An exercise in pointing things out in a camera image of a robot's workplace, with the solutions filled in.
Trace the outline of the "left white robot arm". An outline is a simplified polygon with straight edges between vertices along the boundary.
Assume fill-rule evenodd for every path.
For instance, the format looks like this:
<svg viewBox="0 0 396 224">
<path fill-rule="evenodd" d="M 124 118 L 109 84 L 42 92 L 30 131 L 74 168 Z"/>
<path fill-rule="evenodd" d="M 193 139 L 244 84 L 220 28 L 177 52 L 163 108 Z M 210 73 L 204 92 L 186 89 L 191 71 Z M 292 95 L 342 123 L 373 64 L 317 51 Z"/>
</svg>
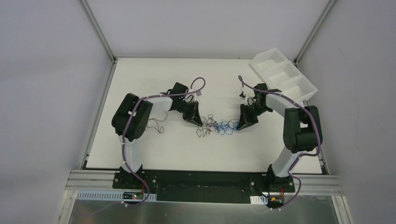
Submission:
<svg viewBox="0 0 396 224">
<path fill-rule="evenodd" d="M 121 142 L 121 167 L 128 172 L 124 182 L 130 188 L 136 189 L 142 184 L 142 175 L 137 173 L 142 167 L 142 150 L 137 140 L 146 131 L 152 114 L 176 111 L 182 114 L 184 121 L 197 126 L 203 125 L 198 101 L 185 99 L 194 94 L 195 92 L 189 93 L 187 86 L 176 82 L 172 89 L 158 95 L 140 98 L 128 93 L 124 97 L 112 118 L 111 125 Z"/>
</svg>

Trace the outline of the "white compartment tray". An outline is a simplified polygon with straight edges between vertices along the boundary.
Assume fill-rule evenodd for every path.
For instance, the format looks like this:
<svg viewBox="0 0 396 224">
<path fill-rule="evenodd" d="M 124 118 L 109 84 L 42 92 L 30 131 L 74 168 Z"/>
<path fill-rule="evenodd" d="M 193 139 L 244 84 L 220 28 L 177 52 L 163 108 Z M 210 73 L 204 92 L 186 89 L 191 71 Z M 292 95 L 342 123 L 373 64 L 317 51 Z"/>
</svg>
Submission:
<svg viewBox="0 0 396 224">
<path fill-rule="evenodd" d="M 277 48 L 257 54 L 249 63 L 269 89 L 279 89 L 297 103 L 311 99 L 318 89 Z"/>
</svg>

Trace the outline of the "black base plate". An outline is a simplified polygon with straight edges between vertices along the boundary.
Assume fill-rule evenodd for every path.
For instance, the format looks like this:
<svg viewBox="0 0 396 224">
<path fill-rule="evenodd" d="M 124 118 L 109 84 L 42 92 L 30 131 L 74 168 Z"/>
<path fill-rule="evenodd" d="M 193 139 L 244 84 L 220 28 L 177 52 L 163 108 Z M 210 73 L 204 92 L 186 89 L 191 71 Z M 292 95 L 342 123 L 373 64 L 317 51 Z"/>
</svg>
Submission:
<svg viewBox="0 0 396 224">
<path fill-rule="evenodd" d="M 260 172 L 173 171 L 140 168 L 132 174 L 119 168 L 114 189 L 136 189 L 156 196 L 158 201 L 194 203 L 250 203 L 264 193 L 294 193 L 292 177 Z"/>
</svg>

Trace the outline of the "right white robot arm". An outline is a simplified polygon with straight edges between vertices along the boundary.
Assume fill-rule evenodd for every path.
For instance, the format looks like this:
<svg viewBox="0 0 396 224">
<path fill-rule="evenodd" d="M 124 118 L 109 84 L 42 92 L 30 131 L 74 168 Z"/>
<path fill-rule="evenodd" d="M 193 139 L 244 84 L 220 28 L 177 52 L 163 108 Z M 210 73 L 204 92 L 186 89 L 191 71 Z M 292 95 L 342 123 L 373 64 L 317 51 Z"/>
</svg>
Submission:
<svg viewBox="0 0 396 224">
<path fill-rule="evenodd" d="M 291 182 L 291 173 L 301 157 L 313 156 L 323 141 L 318 108 L 301 106 L 285 96 L 279 89 L 268 89 L 267 85 L 253 87 L 253 102 L 240 94 L 245 102 L 240 105 L 237 130 L 258 123 L 258 116 L 265 112 L 276 112 L 283 117 L 284 148 L 276 161 L 267 169 L 264 184 L 267 189 L 277 191 Z"/>
</svg>

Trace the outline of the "left corner aluminium post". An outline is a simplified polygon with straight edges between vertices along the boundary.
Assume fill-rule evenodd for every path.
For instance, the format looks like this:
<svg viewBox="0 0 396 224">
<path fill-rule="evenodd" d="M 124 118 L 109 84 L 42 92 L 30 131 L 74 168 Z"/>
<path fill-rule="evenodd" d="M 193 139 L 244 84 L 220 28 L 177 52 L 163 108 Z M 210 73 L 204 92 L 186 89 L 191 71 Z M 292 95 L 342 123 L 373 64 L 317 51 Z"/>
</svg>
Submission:
<svg viewBox="0 0 396 224">
<path fill-rule="evenodd" d="M 110 45 L 108 44 L 108 41 L 106 40 L 105 35 L 104 35 L 103 31 L 101 30 L 100 25 L 97 22 L 95 15 L 94 15 L 88 1 L 87 0 L 79 0 L 79 4 L 81 5 L 81 8 L 82 8 L 86 18 L 88 19 L 88 22 L 90 23 L 99 43 L 101 44 L 107 57 L 109 58 L 109 60 L 112 63 L 115 63 L 116 57 L 114 56 L 114 54 L 110 48 Z"/>
</svg>

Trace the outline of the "aluminium frame rail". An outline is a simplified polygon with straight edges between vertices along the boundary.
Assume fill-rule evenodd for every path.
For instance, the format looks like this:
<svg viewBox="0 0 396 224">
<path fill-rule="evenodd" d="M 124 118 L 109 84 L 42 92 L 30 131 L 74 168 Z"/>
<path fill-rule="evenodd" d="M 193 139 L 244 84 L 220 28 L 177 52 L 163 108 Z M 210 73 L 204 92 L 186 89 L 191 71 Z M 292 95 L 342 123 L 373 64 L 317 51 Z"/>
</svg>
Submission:
<svg viewBox="0 0 396 224">
<path fill-rule="evenodd" d="M 115 170 L 72 170 L 66 189 L 113 190 Z M 344 196 L 339 176 L 296 174 L 301 180 L 301 196 Z"/>
</svg>

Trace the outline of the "corner aluminium post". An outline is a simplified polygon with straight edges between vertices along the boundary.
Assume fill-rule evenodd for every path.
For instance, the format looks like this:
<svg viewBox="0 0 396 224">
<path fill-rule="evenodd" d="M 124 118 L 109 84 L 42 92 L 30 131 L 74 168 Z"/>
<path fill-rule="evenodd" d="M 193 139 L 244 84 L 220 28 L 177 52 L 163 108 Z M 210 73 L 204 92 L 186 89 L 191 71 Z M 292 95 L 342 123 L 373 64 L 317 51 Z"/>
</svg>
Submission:
<svg viewBox="0 0 396 224">
<path fill-rule="evenodd" d="M 95 15 L 94 15 L 88 1 L 87 0 L 79 0 L 79 4 L 81 5 L 81 8 L 82 8 L 86 18 L 88 19 L 88 22 L 90 23 L 99 43 L 101 44 L 107 57 L 109 58 L 109 60 L 112 63 L 115 63 L 116 57 L 114 56 L 114 54 L 110 48 L 110 45 L 108 44 L 108 41 L 106 40 L 105 35 L 104 35 L 103 31 L 101 30 L 100 25 L 97 22 Z"/>
<path fill-rule="evenodd" d="M 320 32 L 322 25 L 325 23 L 327 17 L 330 15 L 332 9 L 334 8 L 334 6 L 337 3 L 338 3 L 338 0 L 328 0 L 327 1 L 319 18 L 315 22 L 313 28 L 311 29 L 309 35 L 307 36 L 305 42 L 303 43 L 302 48 L 300 49 L 299 53 L 293 60 L 293 63 L 297 68 L 299 67 L 300 62 L 302 61 L 303 57 L 305 56 L 305 53 L 308 51 L 309 47 L 314 42 L 316 36 Z"/>
</svg>

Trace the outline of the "right corner aluminium post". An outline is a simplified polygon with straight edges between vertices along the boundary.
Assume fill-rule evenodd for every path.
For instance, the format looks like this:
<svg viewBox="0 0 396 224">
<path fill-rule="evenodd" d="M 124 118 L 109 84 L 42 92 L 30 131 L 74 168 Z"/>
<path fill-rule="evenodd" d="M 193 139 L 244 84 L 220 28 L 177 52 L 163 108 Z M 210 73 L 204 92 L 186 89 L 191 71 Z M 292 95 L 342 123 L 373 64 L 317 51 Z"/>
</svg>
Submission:
<svg viewBox="0 0 396 224">
<path fill-rule="evenodd" d="M 297 68 L 299 67 L 300 62 L 302 61 L 303 57 L 305 56 L 305 53 L 308 51 L 309 47 L 314 42 L 316 36 L 320 32 L 322 25 L 325 23 L 327 17 L 330 15 L 332 9 L 334 8 L 334 6 L 337 3 L 338 3 L 338 0 L 328 0 L 327 1 L 319 18 L 315 22 L 313 28 L 311 29 L 309 35 L 307 36 L 305 42 L 303 43 L 302 48 L 300 49 L 299 53 L 293 60 L 293 63 Z"/>
</svg>

